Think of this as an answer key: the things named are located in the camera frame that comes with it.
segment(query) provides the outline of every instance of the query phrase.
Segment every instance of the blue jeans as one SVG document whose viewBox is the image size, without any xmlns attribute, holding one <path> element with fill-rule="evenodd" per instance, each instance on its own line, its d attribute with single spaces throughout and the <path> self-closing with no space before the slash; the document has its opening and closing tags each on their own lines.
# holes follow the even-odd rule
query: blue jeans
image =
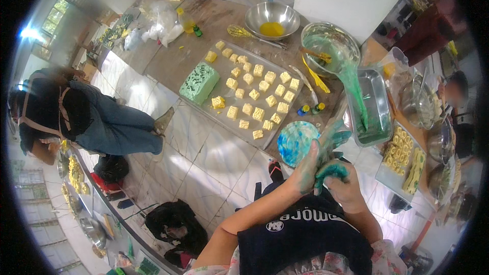
<svg viewBox="0 0 489 275">
<path fill-rule="evenodd" d="M 76 137 L 83 148 L 111 155 L 138 152 L 159 154 L 162 137 L 153 135 L 155 120 L 136 108 L 119 105 L 91 85 L 70 81 L 70 87 L 82 91 L 90 102 L 88 129 Z"/>
</svg>

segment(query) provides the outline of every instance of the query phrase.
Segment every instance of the rectangular cake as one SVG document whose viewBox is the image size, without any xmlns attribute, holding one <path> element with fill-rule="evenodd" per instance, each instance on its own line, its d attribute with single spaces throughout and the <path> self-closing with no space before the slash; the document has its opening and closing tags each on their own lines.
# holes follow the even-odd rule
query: rectangular cake
<svg viewBox="0 0 489 275">
<path fill-rule="evenodd" d="M 214 68 L 201 62 L 187 76 L 187 79 L 180 87 L 180 95 L 187 99 L 202 105 L 207 99 L 212 89 L 219 81 L 219 74 Z"/>
</svg>

